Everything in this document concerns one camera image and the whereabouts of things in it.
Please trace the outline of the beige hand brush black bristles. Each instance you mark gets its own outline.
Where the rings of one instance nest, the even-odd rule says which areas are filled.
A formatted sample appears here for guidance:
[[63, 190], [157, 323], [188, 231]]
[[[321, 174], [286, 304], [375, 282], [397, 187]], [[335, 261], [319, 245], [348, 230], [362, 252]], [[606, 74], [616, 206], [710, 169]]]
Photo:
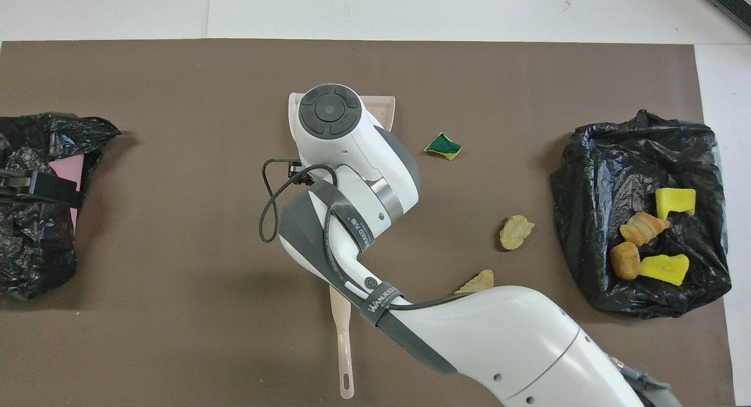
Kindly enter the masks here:
[[331, 316], [336, 328], [336, 354], [339, 369], [340, 396], [354, 396], [353, 359], [350, 343], [351, 304], [334, 287], [329, 287]]

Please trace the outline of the beige plastic dustpan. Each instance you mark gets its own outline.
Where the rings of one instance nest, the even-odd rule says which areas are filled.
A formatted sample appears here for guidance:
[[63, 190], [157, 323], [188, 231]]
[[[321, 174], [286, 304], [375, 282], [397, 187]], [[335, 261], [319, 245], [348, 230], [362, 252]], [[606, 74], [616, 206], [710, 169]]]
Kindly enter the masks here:
[[[296, 112], [298, 105], [303, 97], [303, 93], [290, 93], [287, 100], [287, 114], [289, 115], [289, 129], [293, 140], [295, 138], [295, 128], [293, 122], [297, 118]], [[392, 132], [394, 124], [394, 114], [396, 110], [396, 97], [383, 95], [360, 95], [360, 100], [364, 102], [364, 108], [378, 121], [386, 131]]]

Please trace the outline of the green and yellow sponge piece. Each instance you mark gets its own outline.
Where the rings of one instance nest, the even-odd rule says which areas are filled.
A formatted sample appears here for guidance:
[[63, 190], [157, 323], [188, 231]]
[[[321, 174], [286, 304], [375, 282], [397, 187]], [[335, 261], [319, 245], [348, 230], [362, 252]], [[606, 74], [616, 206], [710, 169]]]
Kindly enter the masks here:
[[423, 150], [424, 153], [439, 155], [448, 161], [453, 161], [461, 151], [462, 146], [454, 142], [443, 132], [437, 134]]

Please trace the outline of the blocky tan food piece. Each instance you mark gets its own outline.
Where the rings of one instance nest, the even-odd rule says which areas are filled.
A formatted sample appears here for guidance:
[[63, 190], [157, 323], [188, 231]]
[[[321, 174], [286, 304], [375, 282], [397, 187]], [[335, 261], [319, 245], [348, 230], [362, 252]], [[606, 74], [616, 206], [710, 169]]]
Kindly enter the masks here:
[[492, 289], [495, 286], [494, 273], [491, 270], [481, 270], [477, 276], [462, 284], [454, 294], [477, 293], [482, 290]]

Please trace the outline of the oval ridged tan food piece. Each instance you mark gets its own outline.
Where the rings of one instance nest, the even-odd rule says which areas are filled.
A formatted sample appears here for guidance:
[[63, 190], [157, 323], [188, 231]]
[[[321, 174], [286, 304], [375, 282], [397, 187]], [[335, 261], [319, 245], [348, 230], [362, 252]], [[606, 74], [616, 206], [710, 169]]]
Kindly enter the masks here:
[[536, 225], [523, 215], [512, 215], [499, 232], [499, 243], [507, 251], [518, 249]]

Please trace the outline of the brown bread nugget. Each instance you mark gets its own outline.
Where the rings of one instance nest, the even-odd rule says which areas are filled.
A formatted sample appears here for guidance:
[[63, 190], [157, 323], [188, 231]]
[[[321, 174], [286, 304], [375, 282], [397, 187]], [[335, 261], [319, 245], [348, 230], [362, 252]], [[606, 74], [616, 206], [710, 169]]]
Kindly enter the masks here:
[[641, 258], [633, 242], [621, 242], [609, 252], [614, 273], [622, 280], [634, 280], [640, 275]]

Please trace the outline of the orange striped bread piece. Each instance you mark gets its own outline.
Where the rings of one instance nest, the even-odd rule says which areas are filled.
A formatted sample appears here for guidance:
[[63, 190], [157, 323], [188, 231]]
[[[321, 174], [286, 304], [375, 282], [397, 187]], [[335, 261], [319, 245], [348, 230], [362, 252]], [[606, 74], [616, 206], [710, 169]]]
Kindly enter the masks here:
[[671, 222], [668, 220], [640, 211], [628, 218], [627, 223], [620, 225], [619, 231], [625, 241], [640, 247], [657, 238], [670, 227]]

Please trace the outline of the irregular yellow sponge piece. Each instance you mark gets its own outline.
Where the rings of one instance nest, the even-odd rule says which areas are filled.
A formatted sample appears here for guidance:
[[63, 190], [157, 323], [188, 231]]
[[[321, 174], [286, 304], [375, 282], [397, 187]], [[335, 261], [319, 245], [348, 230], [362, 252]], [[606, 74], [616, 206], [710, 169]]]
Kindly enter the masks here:
[[640, 276], [657, 279], [673, 285], [682, 285], [689, 270], [687, 255], [657, 255], [641, 261]]

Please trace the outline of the notched yellow sponge piece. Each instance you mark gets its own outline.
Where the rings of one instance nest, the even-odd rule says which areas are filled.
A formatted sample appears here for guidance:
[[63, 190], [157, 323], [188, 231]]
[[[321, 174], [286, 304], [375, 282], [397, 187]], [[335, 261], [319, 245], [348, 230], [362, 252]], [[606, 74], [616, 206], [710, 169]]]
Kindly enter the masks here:
[[659, 188], [655, 191], [657, 217], [667, 220], [671, 212], [694, 215], [696, 210], [696, 190], [692, 188]]

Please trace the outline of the pink bin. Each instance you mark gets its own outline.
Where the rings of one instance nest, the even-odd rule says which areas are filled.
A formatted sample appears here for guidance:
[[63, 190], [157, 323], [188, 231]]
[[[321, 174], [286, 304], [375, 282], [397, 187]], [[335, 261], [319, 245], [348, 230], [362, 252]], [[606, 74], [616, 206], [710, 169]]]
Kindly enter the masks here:
[[51, 162], [49, 165], [53, 168], [54, 172], [62, 179], [75, 182], [77, 185], [77, 207], [69, 209], [70, 217], [72, 218], [72, 230], [75, 233], [77, 228], [77, 215], [78, 211], [83, 203], [83, 166], [85, 156], [75, 155], [67, 157], [61, 160]]

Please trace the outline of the black bag over pink bin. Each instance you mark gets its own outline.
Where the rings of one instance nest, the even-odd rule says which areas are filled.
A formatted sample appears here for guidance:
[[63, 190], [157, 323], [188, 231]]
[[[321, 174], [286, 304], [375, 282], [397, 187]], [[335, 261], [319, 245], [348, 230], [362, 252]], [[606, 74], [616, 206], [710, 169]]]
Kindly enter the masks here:
[[[57, 175], [51, 162], [84, 155], [83, 206], [104, 146], [119, 135], [115, 124], [99, 117], [53, 112], [0, 117], [0, 169]], [[32, 299], [75, 276], [69, 209], [52, 203], [0, 203], [0, 294]]]

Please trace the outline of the black trash bag bin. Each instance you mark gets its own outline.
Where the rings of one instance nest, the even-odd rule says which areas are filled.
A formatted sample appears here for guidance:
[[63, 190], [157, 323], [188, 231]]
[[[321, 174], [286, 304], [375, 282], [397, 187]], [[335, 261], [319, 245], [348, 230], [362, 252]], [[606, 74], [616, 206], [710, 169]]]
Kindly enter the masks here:
[[[552, 174], [553, 217], [566, 263], [591, 306], [636, 318], [678, 318], [732, 287], [726, 258], [725, 194], [719, 146], [705, 124], [640, 110], [620, 124], [582, 126]], [[623, 280], [610, 261], [620, 226], [637, 212], [655, 215], [655, 191], [696, 191], [694, 215], [673, 212], [671, 227], [641, 246], [643, 257], [686, 255], [682, 284]]]

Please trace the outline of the brown table mat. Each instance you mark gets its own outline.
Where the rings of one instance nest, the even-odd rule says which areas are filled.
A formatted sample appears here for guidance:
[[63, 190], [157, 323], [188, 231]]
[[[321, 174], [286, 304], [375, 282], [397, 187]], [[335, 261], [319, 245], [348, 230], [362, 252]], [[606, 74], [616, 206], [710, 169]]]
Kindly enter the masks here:
[[[641, 320], [585, 301], [561, 255], [550, 174], [576, 127], [644, 110], [702, 123], [692, 46], [144, 40], [6, 42], [0, 116], [110, 120], [77, 226], [77, 275], [0, 296], [0, 407], [493, 407], [353, 313], [340, 397], [326, 284], [258, 236], [261, 164], [297, 154], [287, 98], [321, 83], [396, 97], [420, 201], [361, 261], [422, 303], [481, 270], [546, 294], [684, 405], [735, 401], [722, 300]], [[453, 161], [424, 153], [440, 132]], [[499, 232], [535, 224], [518, 249]]]

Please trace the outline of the dark ribbed panel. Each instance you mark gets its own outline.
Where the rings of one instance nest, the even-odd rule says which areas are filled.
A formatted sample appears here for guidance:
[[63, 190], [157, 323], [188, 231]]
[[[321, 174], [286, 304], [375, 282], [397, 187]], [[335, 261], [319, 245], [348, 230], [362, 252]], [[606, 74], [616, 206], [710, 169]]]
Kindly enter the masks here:
[[751, 0], [708, 0], [725, 16], [751, 35]]

